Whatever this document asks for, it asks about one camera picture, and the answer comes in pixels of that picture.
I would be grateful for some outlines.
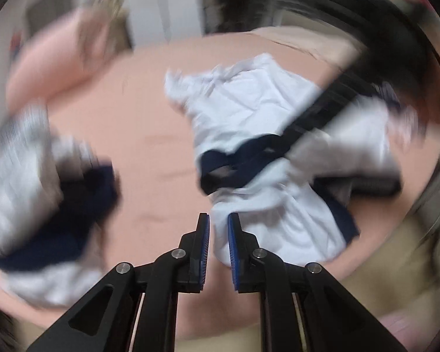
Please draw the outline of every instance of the metal screw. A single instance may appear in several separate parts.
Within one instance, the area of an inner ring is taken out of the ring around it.
[[[183,249],[175,249],[171,252],[171,256],[177,260],[186,256],[186,251]]]
[[[116,271],[117,271],[119,274],[125,274],[125,273],[127,273],[129,270],[130,270],[130,265],[129,265],[129,263],[126,263],[126,262],[122,262],[122,263],[120,263],[120,264],[118,264],[118,265],[116,266]]]
[[[308,263],[308,265],[306,265],[306,267],[308,268],[308,271],[312,274],[318,274],[322,271],[322,267],[319,263],[316,262],[312,262],[312,263]]]
[[[264,258],[266,255],[268,254],[268,252],[264,249],[256,249],[255,251],[252,252],[252,255],[254,255],[256,258]]]

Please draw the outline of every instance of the white garment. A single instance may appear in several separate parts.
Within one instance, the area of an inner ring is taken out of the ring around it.
[[[103,277],[100,232],[97,227],[92,229],[79,260],[50,265],[39,271],[3,274],[3,290],[36,307],[73,305]]]
[[[81,177],[96,162],[87,144],[52,136],[44,106],[11,118],[0,130],[0,257],[54,214],[61,180]]]
[[[208,150],[231,153],[247,139],[280,134],[309,107],[319,89],[262,54],[229,68],[181,77],[168,72],[168,97],[192,122],[196,161]],[[388,111],[379,99],[361,98],[325,128],[306,134],[287,155],[244,188],[210,195],[214,252],[230,265],[226,219],[238,212],[244,231],[285,262],[304,265],[335,258],[345,239],[325,202],[312,190],[315,176],[399,176],[386,138]]]

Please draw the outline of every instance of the pink object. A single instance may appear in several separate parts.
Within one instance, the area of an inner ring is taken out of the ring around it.
[[[113,53],[106,51],[110,19],[78,9],[38,33],[21,50],[6,86],[11,114],[32,99],[47,101],[92,77]]]
[[[254,34],[216,35],[120,57],[103,78],[62,95],[50,106],[51,123],[62,135],[84,139],[97,155],[108,156],[121,178],[121,201],[106,224],[106,263],[150,263],[177,247],[192,231],[199,212],[210,210],[197,187],[190,125],[164,94],[168,69],[188,75],[270,53],[285,69],[325,85],[336,67]],[[395,199],[359,199],[351,205],[361,236],[325,266],[343,279],[377,250],[409,211],[430,179],[440,142],[427,140],[405,153],[393,147],[401,163],[404,191]],[[210,255],[207,282],[199,295],[179,297],[177,337],[221,334],[259,321],[259,298],[233,290],[231,270]],[[63,310],[32,308],[0,289],[0,309],[18,319],[49,327]]]

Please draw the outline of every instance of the pink pillow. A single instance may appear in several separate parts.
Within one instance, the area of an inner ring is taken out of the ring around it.
[[[115,54],[109,15],[79,8],[38,33],[21,51],[6,86],[11,114],[30,100],[47,102],[92,77]]]

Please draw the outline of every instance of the bed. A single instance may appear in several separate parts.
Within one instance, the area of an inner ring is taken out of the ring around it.
[[[197,187],[190,125],[164,96],[166,71],[191,74],[261,53],[320,86],[339,72],[326,60],[260,35],[214,35],[125,53],[92,81],[50,102],[52,125],[63,135],[88,141],[100,159],[112,161],[120,178],[121,201],[105,224],[108,270],[122,261],[152,262],[195,228],[199,212],[209,212],[209,200]],[[406,150],[396,142],[391,146],[404,189],[394,199],[351,202],[361,235],[325,264],[339,280],[378,250],[409,212],[437,164],[440,131],[429,128],[424,142]],[[0,309],[43,328],[64,312],[32,308],[1,288]],[[218,335],[258,321],[258,296],[237,295],[230,269],[210,255],[204,291],[180,295],[177,337]]]

